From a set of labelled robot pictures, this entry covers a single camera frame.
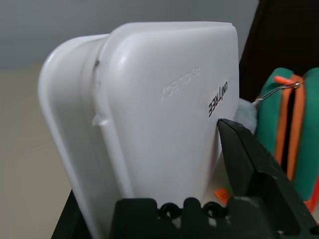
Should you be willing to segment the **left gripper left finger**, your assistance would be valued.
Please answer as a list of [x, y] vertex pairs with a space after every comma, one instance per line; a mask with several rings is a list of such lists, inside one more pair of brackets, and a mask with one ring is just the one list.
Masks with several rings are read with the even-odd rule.
[[72, 190], [56, 225], [56, 238], [88, 238], [88, 228]]

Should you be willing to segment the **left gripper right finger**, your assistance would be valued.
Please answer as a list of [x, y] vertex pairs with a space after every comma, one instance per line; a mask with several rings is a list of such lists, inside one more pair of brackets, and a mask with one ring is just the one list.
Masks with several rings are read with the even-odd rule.
[[226, 222], [235, 234], [318, 234], [319, 226], [274, 157], [251, 131], [217, 122], [233, 196]]

